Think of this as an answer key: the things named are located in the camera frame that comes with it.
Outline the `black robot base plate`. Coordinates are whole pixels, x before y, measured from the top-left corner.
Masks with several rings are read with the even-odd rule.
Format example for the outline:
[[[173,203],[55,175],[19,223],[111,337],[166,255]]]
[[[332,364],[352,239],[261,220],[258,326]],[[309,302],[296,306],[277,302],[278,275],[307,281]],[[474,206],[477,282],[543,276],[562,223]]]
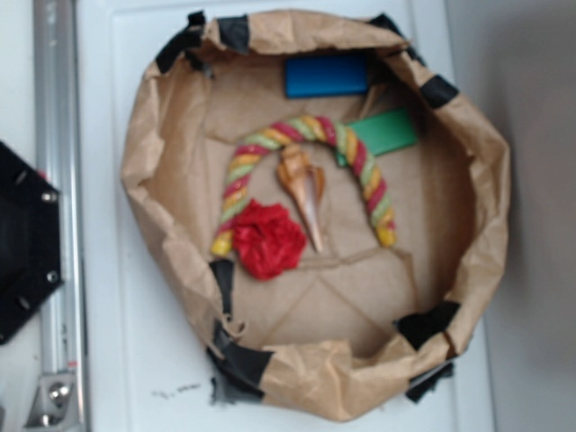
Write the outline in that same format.
[[[1,343],[62,284],[59,191],[1,145]]]

